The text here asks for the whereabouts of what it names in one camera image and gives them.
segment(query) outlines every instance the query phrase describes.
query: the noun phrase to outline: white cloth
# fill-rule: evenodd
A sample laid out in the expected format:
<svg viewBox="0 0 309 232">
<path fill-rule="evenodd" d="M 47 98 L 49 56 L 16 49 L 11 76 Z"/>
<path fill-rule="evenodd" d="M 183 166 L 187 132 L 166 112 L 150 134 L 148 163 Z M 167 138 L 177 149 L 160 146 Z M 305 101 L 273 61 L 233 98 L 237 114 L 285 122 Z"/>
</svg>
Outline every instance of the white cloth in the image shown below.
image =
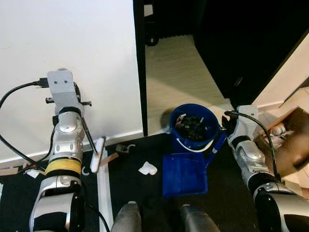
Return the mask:
<svg viewBox="0 0 309 232">
<path fill-rule="evenodd" d="M 147 162 L 147 161 L 139 169 L 139 172 L 144 174 L 144 175 L 147 175 L 147 174 L 155 175 L 157 171 L 158 171 L 157 168 L 155 166 L 153 166 L 152 164 L 150 164 L 149 162 Z"/>
</svg>

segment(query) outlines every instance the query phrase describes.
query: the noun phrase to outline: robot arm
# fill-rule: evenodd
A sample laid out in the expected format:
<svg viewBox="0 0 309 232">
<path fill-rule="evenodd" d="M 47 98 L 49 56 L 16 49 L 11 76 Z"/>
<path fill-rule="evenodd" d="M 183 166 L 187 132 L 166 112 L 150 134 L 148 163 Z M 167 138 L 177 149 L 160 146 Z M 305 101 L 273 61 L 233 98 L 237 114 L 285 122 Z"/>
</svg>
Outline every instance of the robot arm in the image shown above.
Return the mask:
<svg viewBox="0 0 309 232">
<path fill-rule="evenodd" d="M 240 106 L 239 113 L 258 116 L 255 106 Z M 260 230 L 263 232 L 309 231 L 309 202 L 287 189 L 265 165 L 265 156 L 253 139 L 256 125 L 239 116 L 227 121 L 228 143 L 253 196 Z"/>
<path fill-rule="evenodd" d="M 99 140 L 97 147 L 92 141 L 83 118 L 84 106 L 71 72 L 49 72 L 47 80 L 53 97 L 46 99 L 46 102 L 56 104 L 57 120 L 53 152 L 30 216 L 29 227 L 31 232 L 79 232 L 84 230 L 84 199 L 80 195 L 82 142 L 86 134 L 94 151 L 91 171 L 96 172 L 104 141 Z"/>
</svg>

